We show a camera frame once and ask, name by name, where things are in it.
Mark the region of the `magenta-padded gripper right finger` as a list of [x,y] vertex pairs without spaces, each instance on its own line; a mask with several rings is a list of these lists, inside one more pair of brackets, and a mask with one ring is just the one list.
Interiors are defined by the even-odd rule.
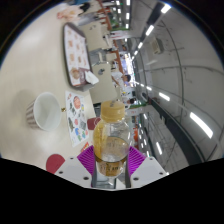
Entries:
[[127,188],[140,188],[167,175],[154,157],[147,157],[134,147],[129,148],[125,168]]

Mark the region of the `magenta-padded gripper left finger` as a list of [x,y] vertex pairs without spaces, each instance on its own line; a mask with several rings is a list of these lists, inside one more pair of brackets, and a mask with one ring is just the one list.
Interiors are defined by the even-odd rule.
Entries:
[[84,188],[95,187],[97,170],[94,148],[89,146],[77,157],[70,156],[56,171],[56,175]]

